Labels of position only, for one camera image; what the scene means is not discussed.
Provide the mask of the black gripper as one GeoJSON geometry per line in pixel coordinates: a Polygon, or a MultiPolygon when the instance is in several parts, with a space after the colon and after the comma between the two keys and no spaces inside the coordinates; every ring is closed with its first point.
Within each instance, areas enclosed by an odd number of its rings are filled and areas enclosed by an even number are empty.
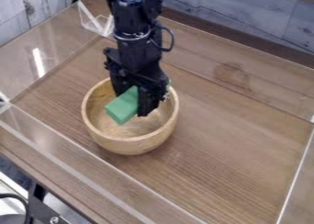
{"type": "Polygon", "coordinates": [[[112,90],[121,95],[133,85],[139,87],[137,116],[147,117],[158,108],[168,92],[170,77],[160,68],[162,35],[115,34],[116,48],[105,48],[105,69],[112,90]]]}

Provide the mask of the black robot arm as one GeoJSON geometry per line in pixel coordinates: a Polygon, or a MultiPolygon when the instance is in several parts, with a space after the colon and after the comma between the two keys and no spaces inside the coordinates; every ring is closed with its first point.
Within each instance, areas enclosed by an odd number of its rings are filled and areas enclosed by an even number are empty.
{"type": "Polygon", "coordinates": [[[168,93],[170,78],[159,63],[163,46],[163,31],[172,31],[158,21],[163,0],[107,0],[112,12],[112,36],[117,48],[105,48],[105,69],[112,78],[112,89],[120,96],[129,87],[137,87],[136,115],[147,117],[158,108],[168,93]]]}

